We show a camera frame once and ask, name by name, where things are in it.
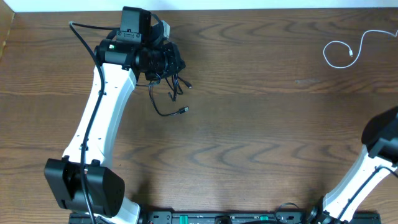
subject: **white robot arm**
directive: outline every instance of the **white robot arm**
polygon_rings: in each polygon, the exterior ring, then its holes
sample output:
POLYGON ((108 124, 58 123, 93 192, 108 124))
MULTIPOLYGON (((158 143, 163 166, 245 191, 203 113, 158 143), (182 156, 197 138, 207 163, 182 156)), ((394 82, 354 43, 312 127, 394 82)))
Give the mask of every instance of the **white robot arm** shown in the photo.
POLYGON ((362 150, 343 180, 308 215, 309 223, 349 223, 359 204, 398 166, 398 107, 375 116, 362 134, 362 150))
MULTIPOLYGON (((173 86, 170 87, 174 96, 177 87, 181 90, 178 79, 189 87, 190 84, 178 76, 178 72, 185 68, 185 62, 175 43, 164 44, 169 38, 170 26, 143 9, 124 7, 120 28, 74 22, 70 22, 70 27, 96 64, 93 87, 71 143, 62 160, 47 161, 45 178, 61 208, 88 211, 91 222, 95 222, 95 217, 102 217, 112 223, 136 224, 140 207, 124 197, 124 181, 111 171, 121 116, 140 73, 145 73, 150 81, 146 85, 149 90, 167 77, 172 77, 173 86), (151 17, 158 23, 151 26, 151 17), (112 31, 94 53, 74 25, 112 31)), ((161 114, 151 91, 150 98, 161 116, 188 111, 188 107, 184 107, 174 113, 161 114)))
MULTIPOLYGON (((85 163, 91 164, 97 160, 100 166, 112 169, 114 140, 123 114, 124 106, 132 91, 136 87, 136 77, 131 68, 123 70, 121 65, 104 63, 101 67, 105 78, 105 95, 101 100, 96 118, 90 131, 88 150, 85 163)), ((93 112, 98 92, 100 90, 100 76, 94 68, 93 87, 81 118, 79 127, 62 157, 69 157, 70 162, 80 162, 80 144, 87 129, 93 112)), ((137 223, 140 207, 138 204, 124 197, 118 214, 113 218, 103 217, 113 223, 137 223)))

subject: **black motor joint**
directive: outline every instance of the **black motor joint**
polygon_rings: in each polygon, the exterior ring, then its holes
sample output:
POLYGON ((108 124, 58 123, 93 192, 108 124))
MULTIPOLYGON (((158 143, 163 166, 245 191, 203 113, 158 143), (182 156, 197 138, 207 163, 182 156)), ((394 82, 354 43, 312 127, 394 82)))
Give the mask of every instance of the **black motor joint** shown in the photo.
POLYGON ((125 70, 131 68, 137 80, 140 73, 145 73, 149 81, 170 77, 184 69, 185 62, 175 43, 164 44, 169 30, 169 25, 155 14, 124 7, 120 29, 111 31, 107 39, 101 41, 95 48, 96 57, 100 64, 118 64, 125 70), (152 16, 157 20, 153 26, 150 25, 152 16))

